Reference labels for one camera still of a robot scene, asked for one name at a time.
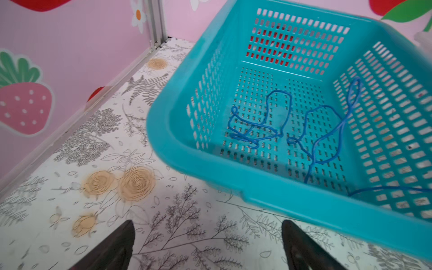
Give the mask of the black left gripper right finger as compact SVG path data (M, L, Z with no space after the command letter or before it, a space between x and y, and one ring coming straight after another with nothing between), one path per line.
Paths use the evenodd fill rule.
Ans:
M290 270L345 270L292 220L283 221L281 235Z

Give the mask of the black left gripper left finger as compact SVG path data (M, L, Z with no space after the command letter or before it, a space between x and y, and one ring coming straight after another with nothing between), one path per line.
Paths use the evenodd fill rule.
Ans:
M126 220L70 269L127 270L135 238L134 224L131 220Z

